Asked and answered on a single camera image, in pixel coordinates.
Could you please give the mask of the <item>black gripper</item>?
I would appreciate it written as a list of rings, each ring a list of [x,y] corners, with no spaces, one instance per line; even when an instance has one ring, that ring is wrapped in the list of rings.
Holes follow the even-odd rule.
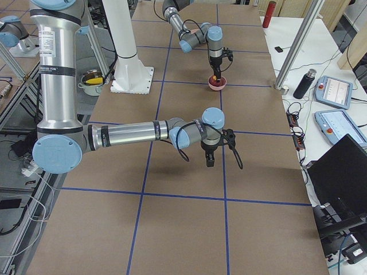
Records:
[[[220,81],[221,80],[220,66],[222,64],[222,57],[209,57],[209,64],[213,69],[213,79]]]
[[[217,142],[216,144],[206,144],[204,142],[201,142],[201,148],[205,151],[207,167],[214,166],[215,163],[214,152],[220,145],[221,145],[220,142]]]

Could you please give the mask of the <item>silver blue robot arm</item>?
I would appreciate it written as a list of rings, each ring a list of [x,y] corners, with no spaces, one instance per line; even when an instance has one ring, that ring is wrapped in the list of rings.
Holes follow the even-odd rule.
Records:
[[[203,23],[198,30],[186,28],[179,11],[193,1],[164,1],[163,16],[178,33],[179,45],[188,53],[207,44],[213,76],[208,84],[220,90],[226,84],[220,68],[222,59],[233,61],[232,51],[222,45],[222,29]],[[43,118],[37,125],[38,140],[32,155],[46,172],[64,174],[76,168],[86,152],[100,147],[170,139],[184,158],[182,149],[200,142],[206,166],[214,166],[214,152],[223,146],[225,116],[218,108],[204,110],[200,119],[180,118],[120,126],[82,125],[77,120],[76,33],[87,18],[87,1],[30,1],[30,16],[38,27],[39,74]],[[144,66],[138,57],[127,1],[103,1],[116,68],[111,92],[146,95],[151,88],[154,68]]]
[[[221,76],[220,68],[222,59],[232,52],[222,45],[222,29],[219,26],[204,22],[197,30],[189,30],[181,19],[179,12],[189,6],[192,1],[163,1],[161,20],[168,22],[177,32],[179,45],[183,52],[188,53],[195,47],[208,44],[208,58],[213,76],[209,82],[218,85],[224,78]],[[65,19],[67,21],[81,24],[86,18],[86,7],[82,7],[82,15],[73,15],[78,4],[86,5],[85,1],[31,1],[30,14],[32,16],[44,15],[52,18]],[[1,42],[8,47],[13,47],[23,39],[21,21],[18,17],[7,16],[1,18]]]

